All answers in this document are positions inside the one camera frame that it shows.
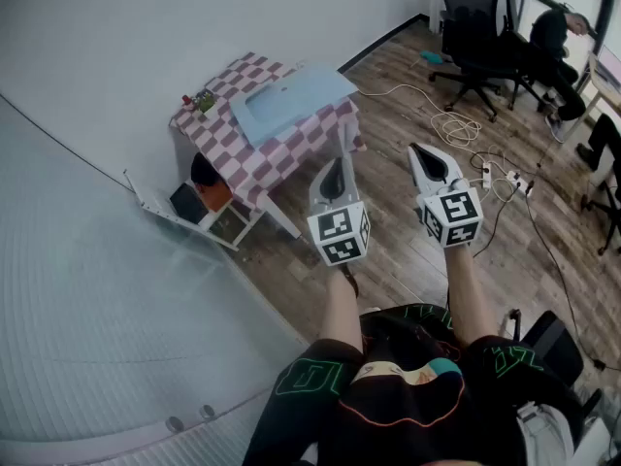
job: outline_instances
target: light blue board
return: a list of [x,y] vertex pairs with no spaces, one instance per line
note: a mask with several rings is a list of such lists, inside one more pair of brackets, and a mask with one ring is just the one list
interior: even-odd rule
[[250,144],[258,149],[298,120],[357,90],[331,67],[310,64],[277,82],[237,95],[231,100],[231,110]]

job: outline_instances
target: white cube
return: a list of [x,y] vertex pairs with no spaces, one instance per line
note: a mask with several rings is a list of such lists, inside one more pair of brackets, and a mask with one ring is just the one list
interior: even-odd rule
[[483,225],[483,210],[475,188],[423,199],[422,220],[445,249],[475,240]]
[[362,202],[310,216],[307,221],[312,240],[328,266],[367,255],[371,224]]

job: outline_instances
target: power strip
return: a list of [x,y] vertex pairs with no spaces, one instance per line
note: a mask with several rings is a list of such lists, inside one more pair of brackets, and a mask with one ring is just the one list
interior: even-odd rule
[[513,187],[513,190],[517,190],[515,192],[519,193],[522,197],[528,198],[533,194],[533,189],[528,187],[528,182],[515,171],[509,171],[506,178]]
[[492,187],[492,164],[483,162],[483,188],[490,189]]

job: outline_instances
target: black shirt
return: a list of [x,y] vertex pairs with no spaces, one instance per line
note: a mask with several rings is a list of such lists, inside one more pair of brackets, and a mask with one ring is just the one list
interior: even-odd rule
[[319,340],[278,377],[245,465],[290,465],[318,443],[318,464],[460,459],[524,465],[515,416],[561,411],[574,442],[581,409],[532,349],[484,337],[461,349],[449,312],[418,304],[361,317],[364,355]]
[[547,51],[555,60],[563,60],[567,41],[567,20],[563,11],[544,12],[533,24],[531,43]]

